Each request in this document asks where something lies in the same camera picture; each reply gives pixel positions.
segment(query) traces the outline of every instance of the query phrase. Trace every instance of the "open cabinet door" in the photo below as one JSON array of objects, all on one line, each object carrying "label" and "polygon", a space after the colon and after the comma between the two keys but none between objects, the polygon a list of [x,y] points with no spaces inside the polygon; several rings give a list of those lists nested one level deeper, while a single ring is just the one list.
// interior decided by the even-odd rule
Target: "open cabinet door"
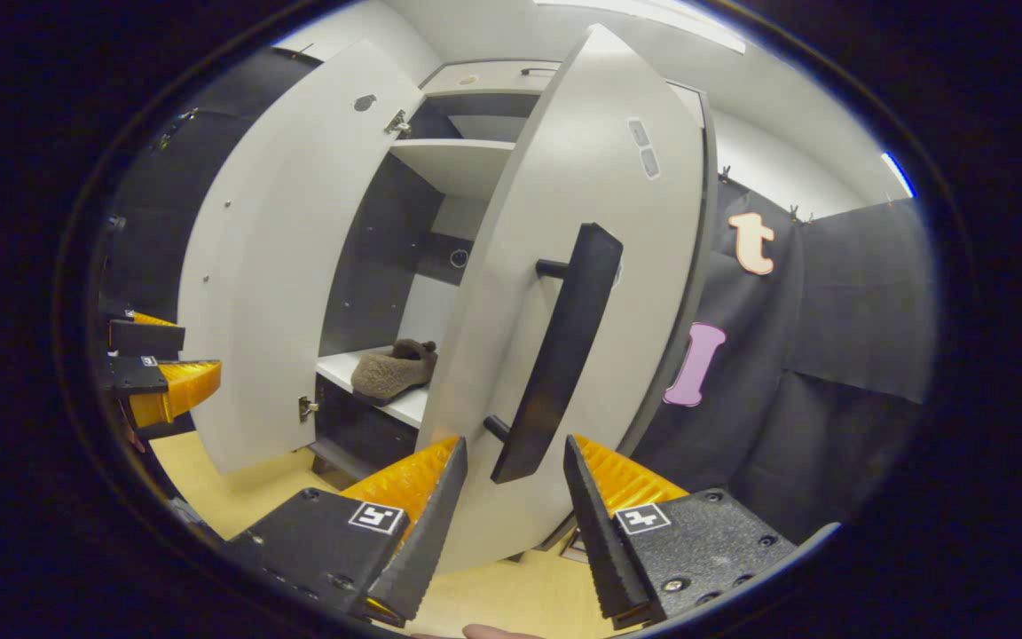
[{"label": "open cabinet door", "polygon": [[422,93],[357,42],[301,78],[251,126],[207,190],[184,256],[184,360],[223,360],[219,393],[191,411],[221,473],[315,440],[321,324],[350,222]]},{"label": "open cabinet door", "polygon": [[[469,453],[439,569],[539,545],[571,512],[565,436],[614,448],[628,431],[693,276],[704,171],[702,133],[681,98],[624,42],[600,25],[589,28],[495,187],[431,381],[417,447],[459,433]],[[537,276],[537,260],[572,262],[584,223],[619,239],[620,278],[539,466],[495,483],[504,444],[483,418],[511,423],[542,360],[560,286],[571,286]]]}]

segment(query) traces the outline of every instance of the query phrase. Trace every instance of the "white shelf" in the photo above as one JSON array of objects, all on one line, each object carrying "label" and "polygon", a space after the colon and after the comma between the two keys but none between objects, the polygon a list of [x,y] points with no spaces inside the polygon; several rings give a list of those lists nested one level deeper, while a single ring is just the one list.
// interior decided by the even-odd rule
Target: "white shelf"
[{"label": "white shelf", "polygon": [[[346,393],[353,393],[353,370],[358,367],[358,361],[365,353],[382,352],[390,347],[368,348],[366,351],[354,351],[352,353],[337,353],[337,355],[327,355],[319,357],[317,371],[319,375],[333,381]],[[428,389],[417,387],[404,393],[398,400],[390,401],[385,406],[377,407],[382,413],[397,417],[398,420],[405,421],[406,424],[420,429],[420,422],[425,417],[425,403],[428,400]]]},{"label": "white shelf", "polygon": [[514,143],[494,140],[398,140],[393,155],[437,191],[491,199]]}]

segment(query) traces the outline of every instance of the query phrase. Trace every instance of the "door handle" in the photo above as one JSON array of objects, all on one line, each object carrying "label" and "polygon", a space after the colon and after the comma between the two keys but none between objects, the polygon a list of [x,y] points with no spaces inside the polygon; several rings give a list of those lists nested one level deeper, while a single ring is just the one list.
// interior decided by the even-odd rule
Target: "door handle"
[{"label": "door handle", "polygon": [[495,415],[483,420],[503,441],[493,482],[531,475],[543,463],[602,323],[621,265],[621,247],[619,239],[597,224],[583,224],[568,264],[547,259],[536,263],[537,275],[562,279],[562,288],[514,421],[508,426]]}]

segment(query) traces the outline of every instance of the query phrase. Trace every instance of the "brown slipper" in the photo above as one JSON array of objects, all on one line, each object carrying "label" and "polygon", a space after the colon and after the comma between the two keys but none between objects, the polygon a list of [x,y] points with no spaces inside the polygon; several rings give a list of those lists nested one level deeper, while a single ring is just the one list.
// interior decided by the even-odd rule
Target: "brown slipper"
[{"label": "brown slipper", "polygon": [[428,383],[436,367],[436,343],[397,339],[391,353],[365,353],[353,370],[353,396],[385,406],[401,394]]}]

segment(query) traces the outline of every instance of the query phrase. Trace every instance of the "black curtain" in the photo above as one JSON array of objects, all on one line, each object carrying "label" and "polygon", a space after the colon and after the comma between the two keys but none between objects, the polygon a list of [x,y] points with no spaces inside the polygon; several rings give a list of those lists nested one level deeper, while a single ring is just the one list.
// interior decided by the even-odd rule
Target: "black curtain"
[{"label": "black curtain", "polygon": [[[690,493],[726,487],[801,542],[846,518],[909,440],[936,339],[933,258],[912,199],[812,223],[735,182],[716,202],[695,322],[727,340],[701,404],[661,405],[633,457]],[[776,234],[768,275],[736,259],[728,219],[749,212]]]}]

